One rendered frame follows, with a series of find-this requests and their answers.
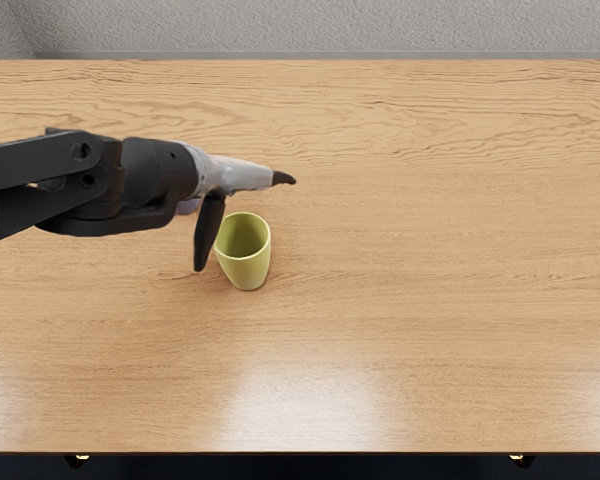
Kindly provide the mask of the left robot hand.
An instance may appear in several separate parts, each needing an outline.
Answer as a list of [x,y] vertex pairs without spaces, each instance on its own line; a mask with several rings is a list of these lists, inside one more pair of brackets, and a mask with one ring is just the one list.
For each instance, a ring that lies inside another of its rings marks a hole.
[[214,246],[225,213],[225,201],[242,191],[261,191],[297,180],[283,171],[251,161],[212,155],[201,147],[182,142],[192,156],[198,183],[193,198],[201,200],[193,237],[193,269],[202,272]]

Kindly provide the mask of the yellow-green cup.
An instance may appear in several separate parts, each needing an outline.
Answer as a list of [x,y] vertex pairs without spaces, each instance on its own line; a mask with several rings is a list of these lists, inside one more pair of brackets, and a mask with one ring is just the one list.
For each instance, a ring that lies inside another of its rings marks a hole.
[[270,226],[255,213],[232,213],[221,223],[214,252],[223,272],[237,289],[256,290],[264,284],[269,272]]

